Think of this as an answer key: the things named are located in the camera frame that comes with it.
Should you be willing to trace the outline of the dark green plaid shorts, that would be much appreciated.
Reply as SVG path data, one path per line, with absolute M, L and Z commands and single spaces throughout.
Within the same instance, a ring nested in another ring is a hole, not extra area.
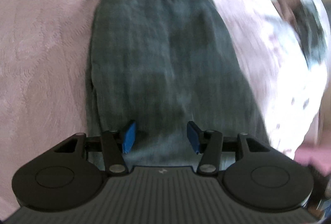
M 90 73 L 90 129 L 139 127 L 130 167 L 196 166 L 188 121 L 269 141 L 213 0 L 100 0 Z

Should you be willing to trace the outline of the grey-blue crumpled garment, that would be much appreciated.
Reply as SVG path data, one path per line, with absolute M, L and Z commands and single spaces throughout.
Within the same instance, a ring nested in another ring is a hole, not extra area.
M 325 60 L 327 45 L 318 10 L 313 2 L 304 2 L 293 11 L 300 47 L 308 69 Z

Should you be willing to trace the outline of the pink and grey bedspread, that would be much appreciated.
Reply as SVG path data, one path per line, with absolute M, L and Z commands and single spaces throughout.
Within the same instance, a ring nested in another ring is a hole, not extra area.
M 15 171 L 44 150 L 87 132 L 85 70 L 99 0 L 1 0 L 1 218 L 18 209 Z M 293 157 L 326 88 L 272 0 L 214 0 L 263 113 L 271 144 Z M 330 41 L 328 16 L 313 0 Z

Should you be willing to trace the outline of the brown cloth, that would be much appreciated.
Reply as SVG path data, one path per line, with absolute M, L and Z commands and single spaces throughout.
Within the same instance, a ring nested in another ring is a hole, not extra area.
M 272 3 L 281 19 L 294 28 L 296 26 L 294 11 L 301 5 L 301 0 L 272 0 Z

